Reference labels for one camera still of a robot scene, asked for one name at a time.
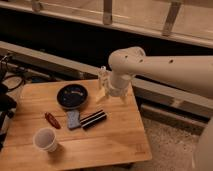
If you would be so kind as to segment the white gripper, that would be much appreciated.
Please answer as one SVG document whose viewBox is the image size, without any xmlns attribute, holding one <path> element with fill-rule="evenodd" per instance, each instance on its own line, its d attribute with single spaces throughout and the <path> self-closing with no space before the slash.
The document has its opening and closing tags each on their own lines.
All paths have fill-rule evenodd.
<svg viewBox="0 0 213 171">
<path fill-rule="evenodd" d="M 105 66 L 98 70 L 99 91 L 96 102 L 107 99 L 109 96 L 120 97 L 124 104 L 127 104 L 127 91 L 131 82 L 131 77 L 119 74 L 114 71 L 109 72 Z"/>
</svg>

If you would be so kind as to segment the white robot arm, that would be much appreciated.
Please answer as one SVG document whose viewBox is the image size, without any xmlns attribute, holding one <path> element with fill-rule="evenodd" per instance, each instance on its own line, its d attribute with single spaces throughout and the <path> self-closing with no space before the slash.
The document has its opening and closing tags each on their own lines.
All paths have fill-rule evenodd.
<svg viewBox="0 0 213 171">
<path fill-rule="evenodd" d="M 124 100 L 136 75 L 213 100 L 213 56 L 148 57 L 141 47 L 129 47 L 112 52 L 108 64 L 111 72 L 105 66 L 98 72 L 98 100 L 108 96 Z M 213 116 L 199 138 L 189 171 L 213 171 Z"/>
</svg>

